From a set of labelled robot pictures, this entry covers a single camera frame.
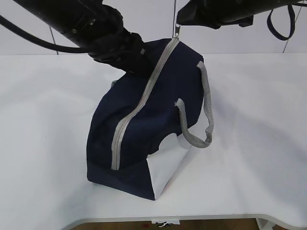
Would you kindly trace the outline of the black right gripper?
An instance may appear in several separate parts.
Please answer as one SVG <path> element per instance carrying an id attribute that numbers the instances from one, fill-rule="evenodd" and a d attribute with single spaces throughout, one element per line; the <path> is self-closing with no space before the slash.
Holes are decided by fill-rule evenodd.
<path id="1" fill-rule="evenodd" d="M 246 3 L 246 0 L 190 0 L 177 13 L 176 23 L 212 29 L 227 25 L 251 26 L 254 16 L 246 9 Z"/>

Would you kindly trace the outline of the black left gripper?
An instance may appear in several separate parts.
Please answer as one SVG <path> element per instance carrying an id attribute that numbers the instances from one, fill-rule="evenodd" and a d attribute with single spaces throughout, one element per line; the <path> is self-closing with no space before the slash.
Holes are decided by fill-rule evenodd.
<path id="1" fill-rule="evenodd" d="M 105 7 L 106 21 L 115 24 L 115 32 L 92 42 L 94 50 L 89 56 L 96 62 L 111 65 L 127 73 L 148 77 L 154 70 L 146 44 L 137 33 L 124 28 L 123 17 L 112 7 Z"/>

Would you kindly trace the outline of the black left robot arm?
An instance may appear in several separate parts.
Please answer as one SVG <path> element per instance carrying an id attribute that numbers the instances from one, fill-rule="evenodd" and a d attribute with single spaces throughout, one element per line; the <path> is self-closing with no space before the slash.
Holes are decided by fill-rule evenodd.
<path id="1" fill-rule="evenodd" d="M 139 34 L 129 32 L 121 13 L 101 0 L 18 0 L 18 5 L 51 26 L 96 62 L 140 76 L 152 73 Z"/>

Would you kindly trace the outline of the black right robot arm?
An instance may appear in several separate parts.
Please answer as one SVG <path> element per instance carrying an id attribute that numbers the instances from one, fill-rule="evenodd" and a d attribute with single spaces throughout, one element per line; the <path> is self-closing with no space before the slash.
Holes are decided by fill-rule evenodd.
<path id="1" fill-rule="evenodd" d="M 247 27 L 253 24 L 256 14 L 296 3 L 297 0 L 190 0 L 177 13 L 177 24 L 212 29 Z"/>

